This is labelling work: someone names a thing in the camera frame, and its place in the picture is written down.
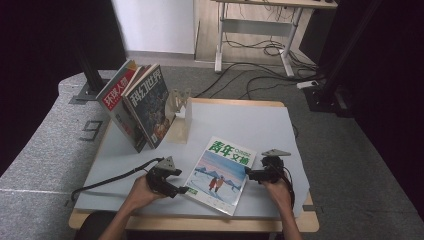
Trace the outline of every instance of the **gray carpet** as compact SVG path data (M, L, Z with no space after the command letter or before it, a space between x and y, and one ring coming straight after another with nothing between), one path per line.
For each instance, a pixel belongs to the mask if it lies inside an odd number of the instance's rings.
M193 95L218 77L213 69L162 70L169 89L190 87ZM202 97L211 96L241 72L229 71ZM101 72L104 77L113 73ZM260 75L243 74L214 98L239 98L247 81ZM96 102L68 104L84 83L83 74L61 82L52 110L1 177L0 239L73 238L75 231L68 226L70 192L83 185L109 121ZM251 87L277 83L284 82L257 80ZM303 234L305 239L423 239L423 221L354 119L310 112L295 85L255 91L251 97L282 101L299 130L296 141L320 223L318 232ZM87 121L102 122L93 141L89 139L94 132L83 131Z

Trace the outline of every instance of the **human arm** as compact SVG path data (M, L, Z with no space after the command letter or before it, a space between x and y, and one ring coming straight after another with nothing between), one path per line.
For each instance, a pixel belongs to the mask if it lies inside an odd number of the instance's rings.
M294 213L291 207L290 193L287 184L283 180L276 183L263 181L262 185L268 190L268 193L278 208L281 222L283 224L283 234L286 240L302 239L297 228Z
M99 239L120 239L134 210L143 208L154 200L163 197L163 195L154 193L150 190L145 175L137 178L124 203Z

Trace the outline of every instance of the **desk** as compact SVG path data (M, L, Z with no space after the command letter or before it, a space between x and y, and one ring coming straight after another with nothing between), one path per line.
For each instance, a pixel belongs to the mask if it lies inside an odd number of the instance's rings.
M246 101L246 100L210 100L193 99L193 103L225 104L257 107L284 107L281 102ZM308 194L304 205L313 205ZM74 209L69 219L70 227L79 229L91 211ZM319 228L315 211L301 211L296 219L300 231L315 232ZM219 218L208 216L153 216L152 214L134 215L131 217L127 229L133 230L178 230L178 231L244 231L244 232L280 232L281 222L275 219L256 218Z
M219 34L218 45L215 55L215 72L222 71L222 35L224 32L229 33L244 33L256 35L269 35L269 36L282 36L288 37L285 44L285 49L280 50L281 60L283 61L284 68L288 77L294 77L293 70L287 55L290 52L290 47L293 42L294 35L299 24L300 16L302 15L303 8L314 9L335 9L337 3L326 3L324 0L214 0L221 4L221 15L219 19ZM264 22L264 21L250 21L240 19L225 18L225 5L228 3L238 4L254 4L254 5L270 5L270 6L287 6L294 7L296 12L291 23L277 23L277 22Z

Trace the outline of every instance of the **standing magazine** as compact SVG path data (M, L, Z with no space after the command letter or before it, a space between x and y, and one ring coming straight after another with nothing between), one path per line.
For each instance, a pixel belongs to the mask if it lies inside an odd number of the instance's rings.
M187 179L186 195L233 216L256 151L212 137Z

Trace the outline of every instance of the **photo on magazine cover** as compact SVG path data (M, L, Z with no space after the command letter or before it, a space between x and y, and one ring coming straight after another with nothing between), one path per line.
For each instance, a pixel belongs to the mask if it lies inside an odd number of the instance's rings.
M186 185L236 206L245 177L243 165L205 151Z

